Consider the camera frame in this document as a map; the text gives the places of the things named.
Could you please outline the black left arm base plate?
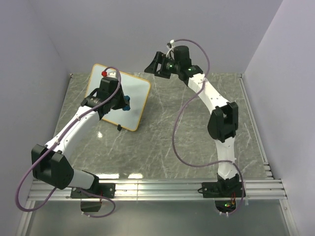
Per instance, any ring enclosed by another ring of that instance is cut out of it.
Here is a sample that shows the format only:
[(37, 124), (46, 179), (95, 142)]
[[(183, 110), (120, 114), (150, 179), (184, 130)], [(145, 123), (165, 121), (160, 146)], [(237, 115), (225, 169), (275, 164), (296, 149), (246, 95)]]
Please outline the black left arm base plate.
[(81, 190), (80, 188), (73, 188), (71, 190), (70, 197), (72, 199), (88, 199), (88, 198), (95, 198), (93, 195), (97, 195), (96, 198), (99, 198), (99, 196), (106, 197), (109, 199), (114, 198), (115, 196), (115, 190), (116, 190), (116, 184), (115, 183), (98, 183), (96, 187), (93, 187), (92, 189), (84, 189)]

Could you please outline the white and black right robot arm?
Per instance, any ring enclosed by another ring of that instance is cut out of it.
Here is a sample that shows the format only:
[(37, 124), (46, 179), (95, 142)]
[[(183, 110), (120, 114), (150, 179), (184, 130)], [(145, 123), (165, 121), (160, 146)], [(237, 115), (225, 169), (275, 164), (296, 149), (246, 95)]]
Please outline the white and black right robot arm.
[(195, 92), (210, 113), (207, 125), (210, 137), (215, 141), (218, 155), (217, 182), (213, 187), (203, 186), (204, 190), (227, 197), (240, 186), (239, 174), (234, 166), (234, 142), (238, 129), (238, 105), (229, 102), (209, 82), (203, 70), (192, 64), (189, 48), (176, 46), (174, 55), (167, 56), (156, 52), (153, 61), (144, 70), (146, 73), (169, 79), (171, 74), (178, 75), (184, 84)]

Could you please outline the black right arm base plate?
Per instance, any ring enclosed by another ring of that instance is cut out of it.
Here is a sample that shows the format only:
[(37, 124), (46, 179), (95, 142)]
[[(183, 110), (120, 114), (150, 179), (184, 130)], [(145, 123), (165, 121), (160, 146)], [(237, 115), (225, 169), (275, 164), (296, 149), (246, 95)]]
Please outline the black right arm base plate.
[(197, 190), (203, 198), (231, 198), (241, 197), (243, 188), (241, 182), (232, 185), (225, 185), (219, 182), (202, 182)]

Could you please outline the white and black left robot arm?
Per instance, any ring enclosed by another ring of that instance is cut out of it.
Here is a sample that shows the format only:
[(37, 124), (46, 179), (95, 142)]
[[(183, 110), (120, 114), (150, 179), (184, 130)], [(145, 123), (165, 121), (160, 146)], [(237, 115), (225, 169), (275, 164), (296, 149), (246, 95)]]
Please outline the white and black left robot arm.
[(120, 79), (103, 77), (98, 88), (83, 99), (73, 118), (45, 145), (31, 150), (33, 177), (55, 188), (82, 188), (89, 198), (99, 193), (99, 178), (86, 171), (75, 170), (68, 161), (84, 135), (111, 110), (129, 106)]

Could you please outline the yellow framed whiteboard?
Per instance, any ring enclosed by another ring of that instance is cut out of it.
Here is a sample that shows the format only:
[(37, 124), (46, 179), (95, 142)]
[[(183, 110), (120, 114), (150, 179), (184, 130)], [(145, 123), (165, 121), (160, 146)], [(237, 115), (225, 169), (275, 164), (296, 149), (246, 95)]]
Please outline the yellow framed whiteboard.
[[(88, 96), (95, 88), (98, 88), (103, 78), (102, 72), (107, 68), (105, 65), (95, 64), (92, 67), (90, 79), (88, 82), (85, 97)], [(121, 90), (123, 101), (129, 103), (124, 105), (125, 110), (111, 110), (102, 119), (114, 125), (120, 126), (129, 131), (138, 129), (147, 98), (151, 89), (148, 80), (137, 76), (120, 72), (121, 74)]]

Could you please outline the blue whiteboard eraser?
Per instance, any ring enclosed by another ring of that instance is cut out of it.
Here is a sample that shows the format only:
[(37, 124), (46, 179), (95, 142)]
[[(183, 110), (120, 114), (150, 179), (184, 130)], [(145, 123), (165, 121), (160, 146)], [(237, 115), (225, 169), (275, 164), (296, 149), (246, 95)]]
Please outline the blue whiteboard eraser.
[(123, 111), (130, 110), (130, 97), (128, 95), (124, 96), (125, 106), (123, 107)]

